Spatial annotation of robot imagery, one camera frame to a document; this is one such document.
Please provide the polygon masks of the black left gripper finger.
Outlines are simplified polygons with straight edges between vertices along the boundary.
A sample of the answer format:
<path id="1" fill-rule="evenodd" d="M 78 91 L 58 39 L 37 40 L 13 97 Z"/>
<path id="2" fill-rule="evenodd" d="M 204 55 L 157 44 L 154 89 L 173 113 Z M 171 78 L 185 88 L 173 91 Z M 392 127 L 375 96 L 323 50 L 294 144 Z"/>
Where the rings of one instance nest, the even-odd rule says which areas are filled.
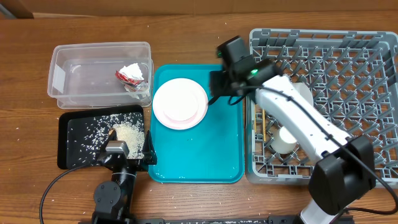
<path id="1" fill-rule="evenodd" d="M 146 138 L 144 141 L 142 153 L 144 155 L 143 160 L 149 165 L 156 165 L 157 164 L 157 156 L 155 153 L 154 145 L 152 142 L 151 132 L 148 131 L 146 133 Z"/>
<path id="2" fill-rule="evenodd" d="M 109 152 L 116 152 L 116 148 L 114 146 L 114 141 L 117 140 L 117 134 L 115 129 L 110 129 L 108 133 L 108 138 L 101 145 L 99 154 L 105 154 Z"/>

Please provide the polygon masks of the rice food scraps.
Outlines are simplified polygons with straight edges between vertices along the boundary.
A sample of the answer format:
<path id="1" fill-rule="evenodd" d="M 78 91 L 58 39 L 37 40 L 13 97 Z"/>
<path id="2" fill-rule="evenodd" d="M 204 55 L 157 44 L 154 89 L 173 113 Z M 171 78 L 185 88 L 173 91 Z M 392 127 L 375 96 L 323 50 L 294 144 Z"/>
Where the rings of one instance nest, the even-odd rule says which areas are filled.
<path id="1" fill-rule="evenodd" d="M 90 163 L 97 159 L 100 147 L 108 138 L 110 129 L 115 129 L 118 141 L 125 141 L 129 159 L 142 159 L 145 141 L 144 116 L 141 113 L 118 113 L 72 119 L 68 122 L 68 163 L 72 167 Z"/>

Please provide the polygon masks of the wooden chopstick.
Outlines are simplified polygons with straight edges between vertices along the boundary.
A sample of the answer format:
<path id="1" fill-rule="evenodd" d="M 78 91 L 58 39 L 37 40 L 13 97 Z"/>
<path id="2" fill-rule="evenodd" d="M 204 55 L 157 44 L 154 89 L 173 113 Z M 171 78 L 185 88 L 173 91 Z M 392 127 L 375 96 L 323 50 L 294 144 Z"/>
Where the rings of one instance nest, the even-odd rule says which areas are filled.
<path id="1" fill-rule="evenodd" d="M 267 131 L 266 131 L 266 112 L 265 110 L 262 110 L 262 135 L 263 135 L 263 141 L 266 142 L 266 137 L 267 137 Z"/>
<path id="2" fill-rule="evenodd" d="M 254 127 L 253 127 L 253 129 L 254 129 L 254 134 L 256 134 L 257 133 L 257 105 L 254 105 Z"/>

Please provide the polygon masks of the pink plate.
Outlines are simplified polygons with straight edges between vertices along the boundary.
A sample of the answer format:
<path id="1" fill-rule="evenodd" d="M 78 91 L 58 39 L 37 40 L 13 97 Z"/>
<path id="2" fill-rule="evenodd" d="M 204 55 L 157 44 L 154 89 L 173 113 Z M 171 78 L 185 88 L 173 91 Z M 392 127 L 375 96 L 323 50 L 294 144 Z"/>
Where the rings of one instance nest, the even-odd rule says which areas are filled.
<path id="1" fill-rule="evenodd" d="M 194 117 L 187 121 L 173 121 L 170 118 L 168 118 L 162 109 L 163 103 L 161 102 L 161 93 L 162 93 L 162 87 L 164 84 L 162 84 L 158 90 L 155 92 L 155 95 L 153 97 L 153 102 L 152 102 L 152 110 L 154 112 L 155 117 L 157 120 L 163 124 L 164 126 L 170 128 L 170 129 L 175 129 L 175 130 L 184 130 L 184 129 L 189 129 L 194 126 L 196 126 L 198 123 L 201 122 L 201 120 L 205 117 L 206 112 L 208 110 L 208 96 L 206 94 L 206 91 L 204 88 L 199 85 L 197 82 L 187 79 L 187 78 L 175 78 L 172 80 L 185 80 L 187 83 L 190 84 L 191 89 L 195 89 L 196 93 L 196 99 L 198 103 L 198 111 L 195 114 Z"/>

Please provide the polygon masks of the pink bowl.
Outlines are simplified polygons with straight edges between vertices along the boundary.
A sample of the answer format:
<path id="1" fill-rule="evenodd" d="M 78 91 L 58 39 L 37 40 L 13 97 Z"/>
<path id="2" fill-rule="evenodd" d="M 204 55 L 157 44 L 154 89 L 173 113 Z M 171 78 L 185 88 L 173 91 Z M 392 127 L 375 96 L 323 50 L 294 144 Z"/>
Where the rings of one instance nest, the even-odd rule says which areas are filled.
<path id="1" fill-rule="evenodd" d="M 185 80 L 165 83 L 160 97 L 164 114 L 173 121 L 187 121 L 198 111 L 195 89 Z"/>

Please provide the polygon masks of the red snack wrapper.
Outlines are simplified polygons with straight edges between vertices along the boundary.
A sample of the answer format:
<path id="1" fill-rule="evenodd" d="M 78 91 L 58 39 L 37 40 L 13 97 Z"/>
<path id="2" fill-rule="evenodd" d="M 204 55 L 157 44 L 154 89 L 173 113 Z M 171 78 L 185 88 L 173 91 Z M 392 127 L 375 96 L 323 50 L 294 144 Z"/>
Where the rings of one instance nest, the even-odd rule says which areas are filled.
<path id="1" fill-rule="evenodd" d="M 143 80 L 128 79 L 119 71 L 116 71 L 115 76 L 124 85 L 124 88 L 128 92 L 137 93 L 139 91 L 147 91 L 149 89 L 149 84 L 145 81 L 145 79 Z"/>

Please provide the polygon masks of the white napkin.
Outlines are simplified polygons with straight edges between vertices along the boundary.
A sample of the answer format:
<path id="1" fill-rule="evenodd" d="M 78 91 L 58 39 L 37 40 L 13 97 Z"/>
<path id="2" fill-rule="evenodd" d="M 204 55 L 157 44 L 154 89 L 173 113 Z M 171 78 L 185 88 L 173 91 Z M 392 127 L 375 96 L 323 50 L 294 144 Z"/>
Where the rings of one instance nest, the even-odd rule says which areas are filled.
<path id="1" fill-rule="evenodd" d="M 125 77 L 127 77 L 128 79 L 133 79 L 133 80 L 143 80 L 144 79 L 138 63 L 134 63 L 129 66 L 124 66 L 122 69 L 120 69 L 119 72 L 121 74 L 123 74 Z"/>

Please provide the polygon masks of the white paper cup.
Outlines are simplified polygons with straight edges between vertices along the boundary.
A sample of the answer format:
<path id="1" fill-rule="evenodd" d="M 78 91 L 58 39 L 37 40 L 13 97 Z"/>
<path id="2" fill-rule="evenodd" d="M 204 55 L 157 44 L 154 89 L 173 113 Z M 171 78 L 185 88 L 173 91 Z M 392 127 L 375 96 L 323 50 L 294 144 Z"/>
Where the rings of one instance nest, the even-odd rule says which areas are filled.
<path id="1" fill-rule="evenodd" d="M 278 129 L 273 134 L 273 137 L 274 140 L 271 143 L 271 148 L 279 154 L 289 154 L 295 149 L 297 145 L 297 140 L 285 128 L 285 126 Z"/>

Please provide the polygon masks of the grey bowl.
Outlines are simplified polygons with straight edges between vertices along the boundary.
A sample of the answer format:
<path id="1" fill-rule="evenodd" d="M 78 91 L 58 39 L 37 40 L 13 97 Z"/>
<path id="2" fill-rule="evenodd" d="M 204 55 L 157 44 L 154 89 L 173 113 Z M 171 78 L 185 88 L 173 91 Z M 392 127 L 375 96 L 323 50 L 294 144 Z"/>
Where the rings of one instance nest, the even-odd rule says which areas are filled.
<path id="1" fill-rule="evenodd" d="M 313 95 L 311 90 L 306 84 L 302 82 L 293 83 L 294 88 L 300 93 L 300 95 L 313 106 Z"/>

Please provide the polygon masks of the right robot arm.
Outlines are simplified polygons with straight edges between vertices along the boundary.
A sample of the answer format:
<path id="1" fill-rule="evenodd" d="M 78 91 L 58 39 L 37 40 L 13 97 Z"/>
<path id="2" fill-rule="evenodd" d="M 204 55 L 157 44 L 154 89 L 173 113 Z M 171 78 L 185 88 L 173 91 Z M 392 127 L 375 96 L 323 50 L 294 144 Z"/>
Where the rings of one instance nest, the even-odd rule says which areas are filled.
<path id="1" fill-rule="evenodd" d="M 352 138 L 323 117 L 269 59 L 257 62 L 239 36 L 218 46 L 223 68 L 210 73 L 213 104 L 219 97 L 249 96 L 298 141 L 315 164 L 310 203 L 296 223 L 336 223 L 348 205 L 376 185 L 373 146 L 365 136 Z"/>

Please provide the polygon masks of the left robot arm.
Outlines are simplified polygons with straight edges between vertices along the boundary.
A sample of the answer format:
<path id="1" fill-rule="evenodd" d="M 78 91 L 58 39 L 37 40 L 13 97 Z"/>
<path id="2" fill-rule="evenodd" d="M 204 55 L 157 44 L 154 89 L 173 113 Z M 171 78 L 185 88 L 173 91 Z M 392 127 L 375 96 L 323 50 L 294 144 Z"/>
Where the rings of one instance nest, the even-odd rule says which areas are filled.
<path id="1" fill-rule="evenodd" d="M 138 172 L 147 172 L 150 165 L 156 165 L 157 156 L 151 133 L 145 135 L 142 159 L 129 159 L 129 149 L 125 141 L 119 141 L 113 129 L 100 148 L 98 164 L 111 170 L 111 180 L 100 183 L 95 189 L 93 199 L 95 210 L 92 224 L 100 223 L 139 223 L 130 212 L 134 184 Z"/>

